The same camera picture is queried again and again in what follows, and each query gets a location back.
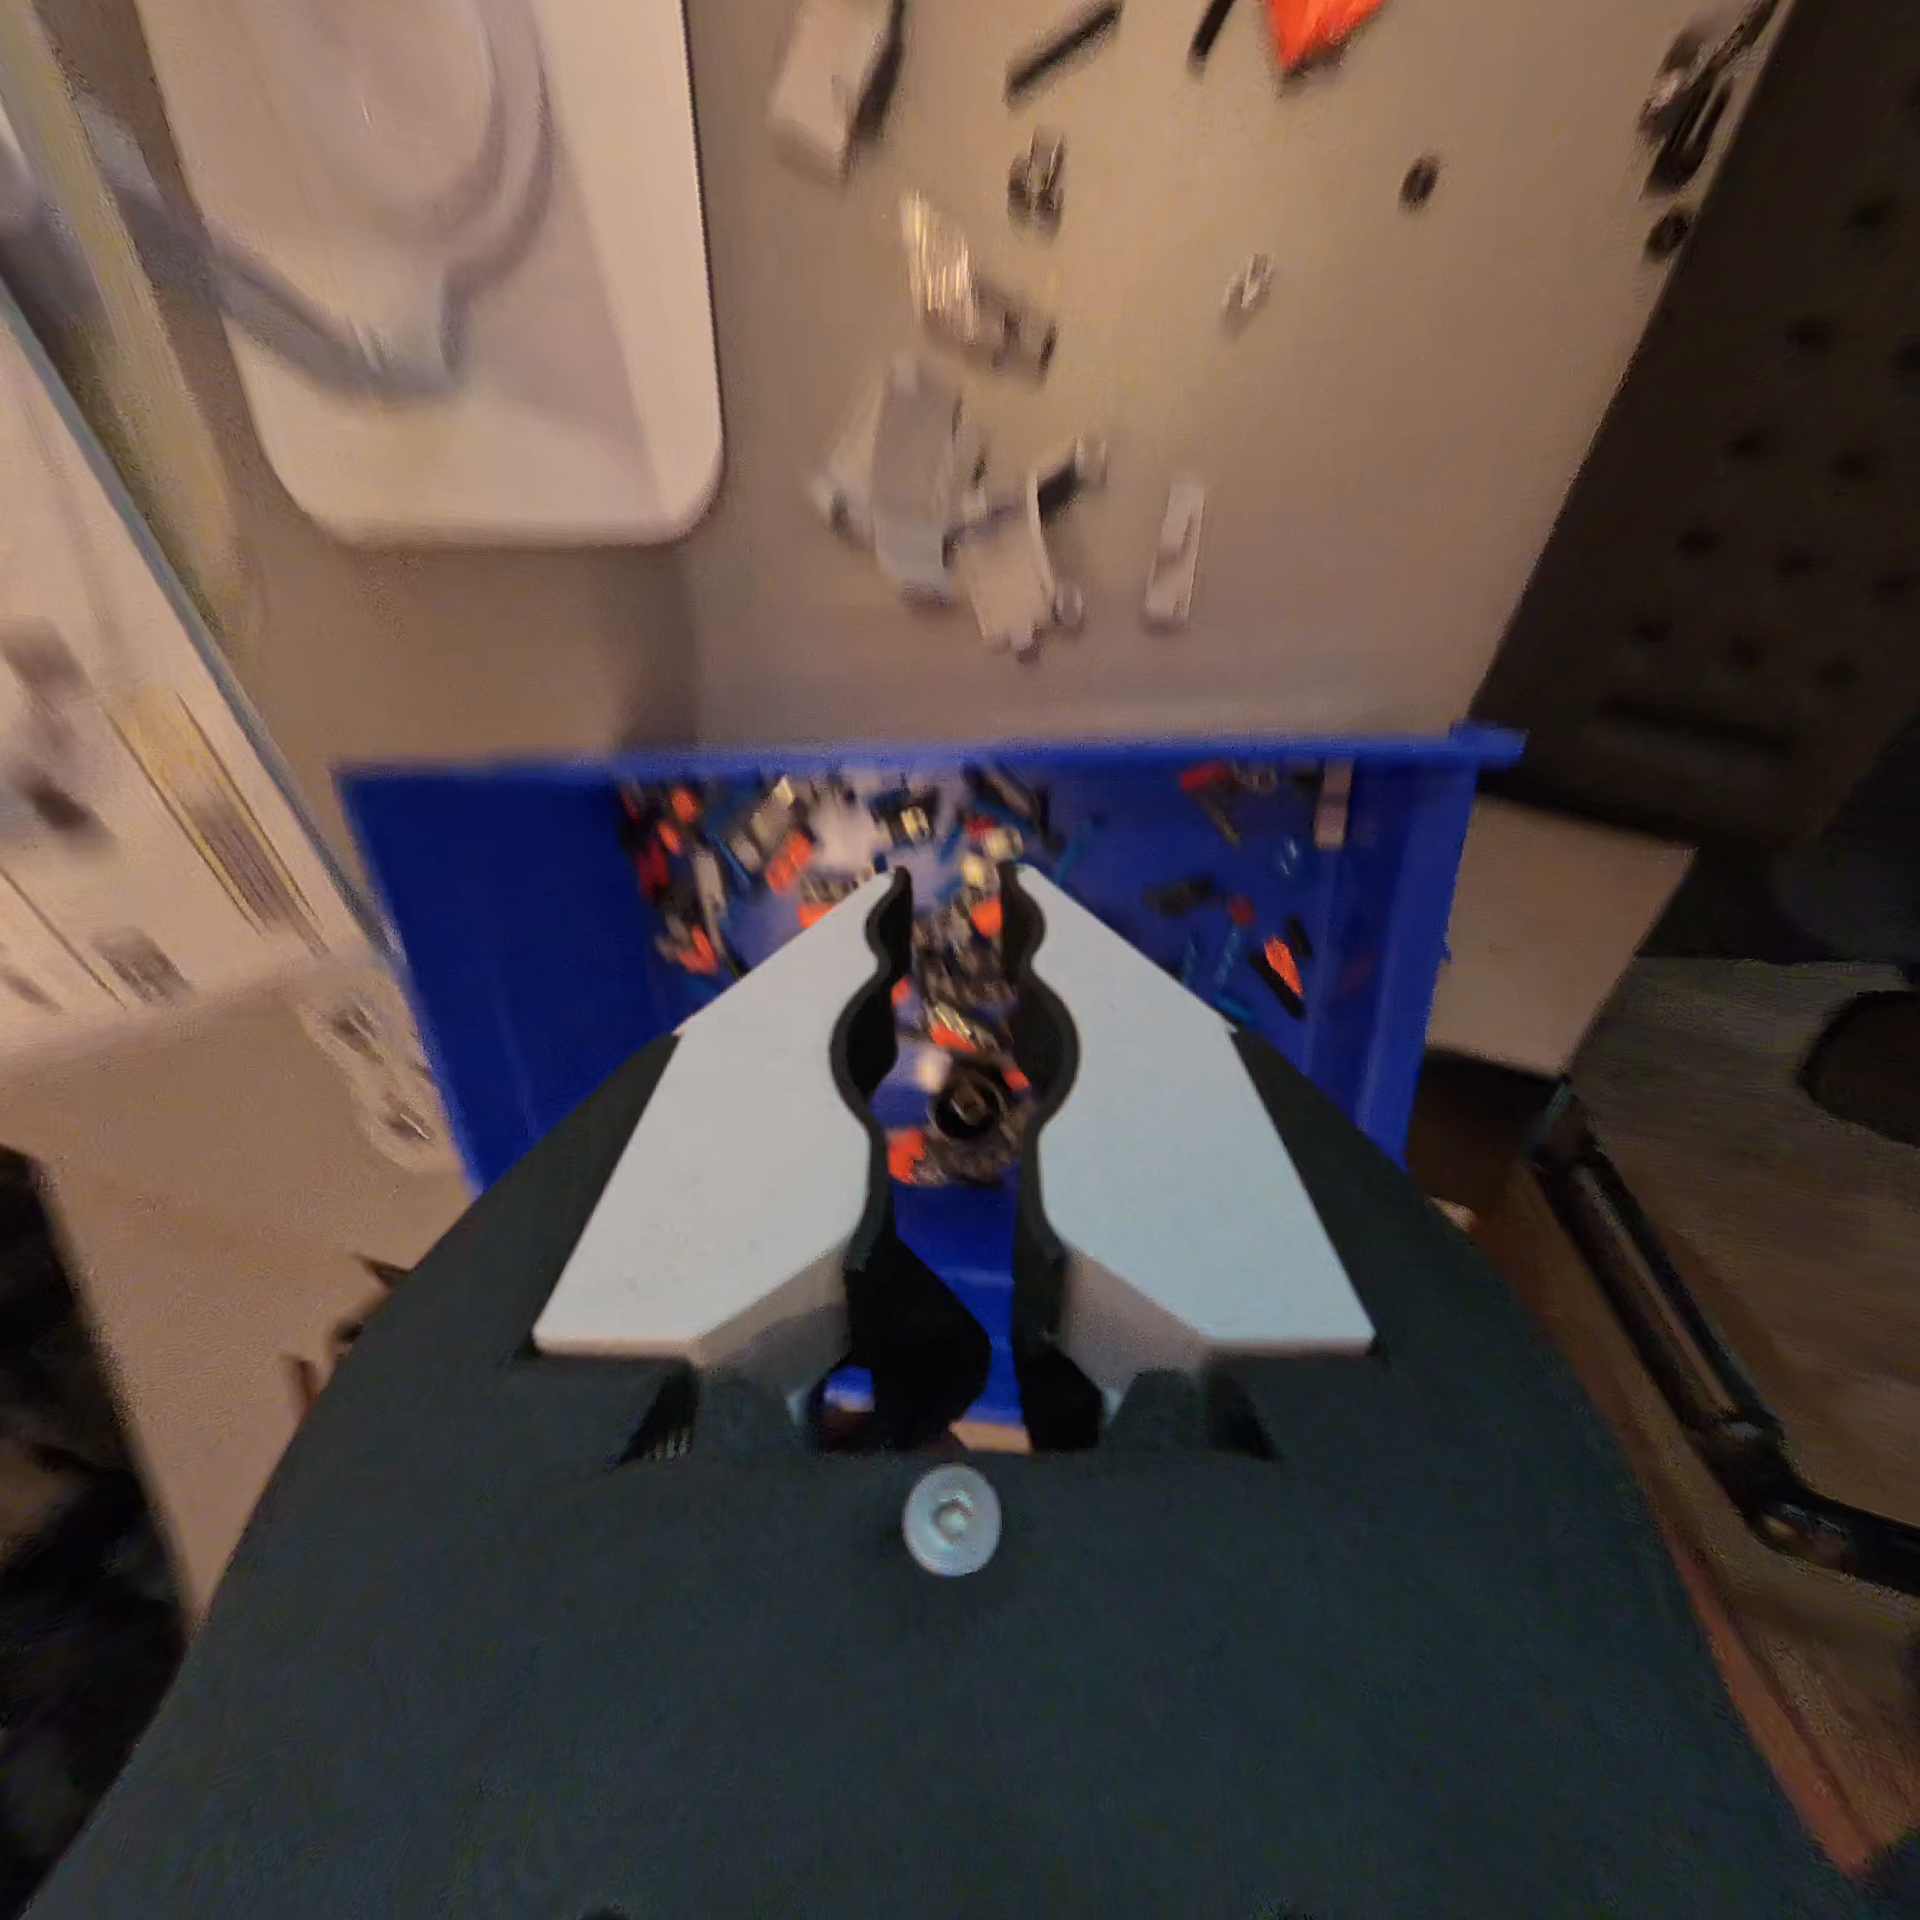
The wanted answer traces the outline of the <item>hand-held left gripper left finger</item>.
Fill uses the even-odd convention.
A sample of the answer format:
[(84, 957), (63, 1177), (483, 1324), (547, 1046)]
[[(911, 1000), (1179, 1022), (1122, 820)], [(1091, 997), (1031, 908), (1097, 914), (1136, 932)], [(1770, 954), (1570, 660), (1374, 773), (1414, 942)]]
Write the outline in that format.
[(535, 1319), (543, 1356), (731, 1376), (795, 1414), (856, 1365), (894, 1448), (971, 1409), (991, 1337), (900, 1238), (874, 1113), (915, 919), (911, 870), (883, 870), (649, 1050), (655, 1090)]

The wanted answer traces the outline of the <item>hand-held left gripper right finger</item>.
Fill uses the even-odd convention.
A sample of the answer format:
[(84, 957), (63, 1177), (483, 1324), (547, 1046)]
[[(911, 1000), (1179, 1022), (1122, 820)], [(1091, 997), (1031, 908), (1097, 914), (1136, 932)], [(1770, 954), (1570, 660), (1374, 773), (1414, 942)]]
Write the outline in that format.
[(1374, 1319), (1270, 1111), (1281, 1055), (1042, 873), (999, 870), (1017, 1166), (1010, 1352), (1033, 1448), (1092, 1448), (1129, 1391), (1359, 1360)]

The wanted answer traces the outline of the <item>pile of small building parts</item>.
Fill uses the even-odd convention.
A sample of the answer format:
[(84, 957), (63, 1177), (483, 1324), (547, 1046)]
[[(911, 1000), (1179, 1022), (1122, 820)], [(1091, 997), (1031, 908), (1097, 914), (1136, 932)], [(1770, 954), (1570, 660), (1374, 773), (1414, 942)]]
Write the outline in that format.
[(1036, 1095), (1001, 868), (1024, 863), (1211, 1012), (1298, 1068), (1340, 1058), (1328, 1008), (1338, 874), (1308, 817), (1319, 770), (1243, 751), (975, 753), (664, 775), (616, 786), (616, 826), (657, 948), (699, 1002), (887, 870), (915, 886), (880, 1092), (894, 1180), (1012, 1180)]

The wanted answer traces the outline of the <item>blue tagged plastic bin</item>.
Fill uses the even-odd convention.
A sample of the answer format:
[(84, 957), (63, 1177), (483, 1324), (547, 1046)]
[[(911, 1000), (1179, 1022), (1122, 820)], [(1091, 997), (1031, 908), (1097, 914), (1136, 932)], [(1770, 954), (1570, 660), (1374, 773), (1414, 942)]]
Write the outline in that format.
[(454, 1138), (479, 1185), (513, 1167), (644, 1042), (706, 1008), (670, 977), (618, 829), (618, 783), (668, 775), (961, 760), (975, 753), (1243, 751), (1310, 760), (1308, 832), (1336, 873), (1340, 1058), (1296, 1068), (1407, 1160), (1456, 870), (1482, 782), (1520, 733), (831, 740), (611, 758), (407, 760), (340, 773), (344, 808), (399, 945)]

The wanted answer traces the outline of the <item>robot kit instruction booklet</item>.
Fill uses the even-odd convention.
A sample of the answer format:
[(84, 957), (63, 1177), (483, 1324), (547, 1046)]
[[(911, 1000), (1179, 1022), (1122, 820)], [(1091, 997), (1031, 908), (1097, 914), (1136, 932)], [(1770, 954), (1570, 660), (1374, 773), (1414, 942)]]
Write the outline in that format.
[(364, 905), (54, 369), (6, 326), (6, 1070), (281, 989), (372, 1146), (451, 1170)]

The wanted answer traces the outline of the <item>narrow light grey panel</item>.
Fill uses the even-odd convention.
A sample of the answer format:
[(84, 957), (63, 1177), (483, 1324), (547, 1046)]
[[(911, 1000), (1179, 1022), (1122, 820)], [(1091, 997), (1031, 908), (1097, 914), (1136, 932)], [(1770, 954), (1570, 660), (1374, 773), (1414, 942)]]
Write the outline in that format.
[(1143, 624), (1152, 633), (1175, 633), (1188, 625), (1202, 558), (1208, 503), (1210, 494), (1196, 474), (1179, 473), (1171, 479), (1155, 558), (1143, 588)]

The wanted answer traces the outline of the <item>pile of light grey panels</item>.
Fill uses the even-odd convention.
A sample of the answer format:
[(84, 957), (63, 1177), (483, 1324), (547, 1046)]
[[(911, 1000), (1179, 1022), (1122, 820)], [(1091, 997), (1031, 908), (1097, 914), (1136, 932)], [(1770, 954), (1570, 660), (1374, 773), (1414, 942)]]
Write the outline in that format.
[(994, 485), (963, 393), (899, 352), (852, 399), (807, 495), (907, 604), (963, 606), (991, 652), (1031, 658), (1087, 622), (1087, 591), (1060, 572), (1049, 526), (1106, 470), (1106, 440), (1082, 436)]

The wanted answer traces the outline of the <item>small clear plastic bag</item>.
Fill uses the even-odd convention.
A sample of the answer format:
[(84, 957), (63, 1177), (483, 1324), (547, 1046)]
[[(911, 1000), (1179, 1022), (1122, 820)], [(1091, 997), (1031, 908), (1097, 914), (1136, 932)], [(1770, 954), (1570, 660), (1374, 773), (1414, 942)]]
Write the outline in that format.
[(899, 234), (918, 319), (961, 352), (978, 344), (978, 298), (970, 238), (919, 189), (900, 197)]

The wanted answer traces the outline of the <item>short black axle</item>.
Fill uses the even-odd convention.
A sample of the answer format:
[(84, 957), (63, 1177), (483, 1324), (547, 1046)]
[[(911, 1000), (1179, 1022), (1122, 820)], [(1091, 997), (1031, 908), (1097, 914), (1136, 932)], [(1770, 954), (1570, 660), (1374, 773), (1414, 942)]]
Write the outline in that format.
[(1003, 100), (1008, 104), (1017, 102), (1042, 86), (1063, 63), (1114, 33), (1120, 16), (1122, 1), (1087, 1), (1054, 21), (1040, 37), (1017, 47), (1008, 62), (1001, 82)]

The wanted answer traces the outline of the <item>large orange wedge panel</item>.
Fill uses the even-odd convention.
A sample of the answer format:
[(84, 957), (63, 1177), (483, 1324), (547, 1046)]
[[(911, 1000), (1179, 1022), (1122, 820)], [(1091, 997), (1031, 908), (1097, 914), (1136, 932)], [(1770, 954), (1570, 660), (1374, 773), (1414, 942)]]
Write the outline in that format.
[(1288, 80), (1336, 62), (1386, 1), (1264, 1), (1264, 25)]

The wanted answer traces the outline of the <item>silver branched connector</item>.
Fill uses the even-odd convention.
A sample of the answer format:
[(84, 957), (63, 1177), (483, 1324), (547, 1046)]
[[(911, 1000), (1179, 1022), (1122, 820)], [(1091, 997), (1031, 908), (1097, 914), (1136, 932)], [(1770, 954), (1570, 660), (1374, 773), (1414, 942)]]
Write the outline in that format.
[(1639, 114), (1649, 143), (1643, 197), (1676, 197), (1700, 174), (1732, 98), (1729, 71), (1736, 60), (1732, 31), (1714, 39), (1706, 31), (1676, 37)]

